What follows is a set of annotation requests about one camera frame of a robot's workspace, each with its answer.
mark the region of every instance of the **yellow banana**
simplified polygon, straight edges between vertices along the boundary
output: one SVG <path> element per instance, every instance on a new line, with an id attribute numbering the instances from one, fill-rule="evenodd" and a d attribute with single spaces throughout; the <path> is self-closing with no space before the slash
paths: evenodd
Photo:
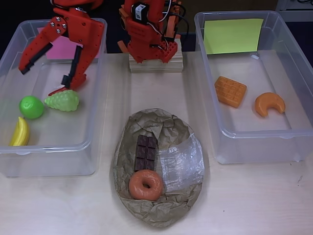
<path id="1" fill-rule="evenodd" d="M 29 140 L 29 127 L 24 118 L 19 117 L 9 146 L 27 145 Z"/>

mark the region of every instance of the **donut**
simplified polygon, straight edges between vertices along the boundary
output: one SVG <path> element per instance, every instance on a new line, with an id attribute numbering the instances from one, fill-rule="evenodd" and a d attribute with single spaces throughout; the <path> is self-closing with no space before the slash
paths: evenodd
<path id="1" fill-rule="evenodd" d="M 163 192 L 161 177 L 152 170 L 140 170 L 131 176 L 129 191 L 134 199 L 156 201 Z"/>

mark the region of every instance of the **toy food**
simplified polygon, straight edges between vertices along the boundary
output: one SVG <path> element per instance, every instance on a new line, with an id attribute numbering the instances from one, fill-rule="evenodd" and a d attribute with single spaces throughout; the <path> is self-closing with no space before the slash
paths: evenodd
<path id="1" fill-rule="evenodd" d="M 246 93 L 246 85 L 220 76 L 215 82 L 219 102 L 238 108 Z"/>
<path id="2" fill-rule="evenodd" d="M 29 127 L 24 118 L 19 117 L 15 126 L 15 131 L 12 136 L 9 146 L 27 145 L 29 140 Z"/>
<path id="3" fill-rule="evenodd" d="M 77 92 L 73 90 L 66 90 L 58 92 L 45 99 L 45 104 L 52 108 L 61 111 L 75 111 L 79 104 L 79 97 Z"/>
<path id="4" fill-rule="evenodd" d="M 20 112 L 28 119 L 39 118 L 44 113 L 44 104 L 37 97 L 25 96 L 20 101 Z"/>
<path id="5" fill-rule="evenodd" d="M 263 93 L 255 100 L 255 111 L 261 115 L 262 117 L 266 117 L 268 115 L 268 109 L 274 108 L 280 114 L 285 111 L 285 103 L 284 100 L 275 93 Z"/>
<path id="6" fill-rule="evenodd" d="M 163 181 L 155 171 L 140 170 L 131 176 L 129 191 L 134 199 L 156 201 L 162 195 Z"/>
<path id="7" fill-rule="evenodd" d="M 157 139 L 155 137 L 138 136 L 134 171 L 155 169 L 156 148 Z"/>

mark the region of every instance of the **pink paper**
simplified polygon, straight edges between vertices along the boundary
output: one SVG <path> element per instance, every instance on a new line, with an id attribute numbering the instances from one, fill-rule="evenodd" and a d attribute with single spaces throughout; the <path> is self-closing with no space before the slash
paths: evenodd
<path id="1" fill-rule="evenodd" d="M 60 60 L 60 59 L 74 59 L 76 46 L 81 44 L 71 42 L 67 37 L 58 37 L 52 42 L 53 47 L 46 53 L 47 59 L 49 60 Z"/>

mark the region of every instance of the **wooden base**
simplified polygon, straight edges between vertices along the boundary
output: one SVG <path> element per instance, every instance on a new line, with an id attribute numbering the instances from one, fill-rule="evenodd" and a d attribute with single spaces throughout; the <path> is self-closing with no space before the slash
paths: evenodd
<path id="1" fill-rule="evenodd" d="M 175 39 L 175 42 L 178 45 L 178 50 L 168 63 L 163 63 L 161 60 L 144 60 L 142 63 L 137 63 L 136 60 L 129 55 L 129 68 L 131 72 L 182 72 L 184 65 L 180 39 Z"/>

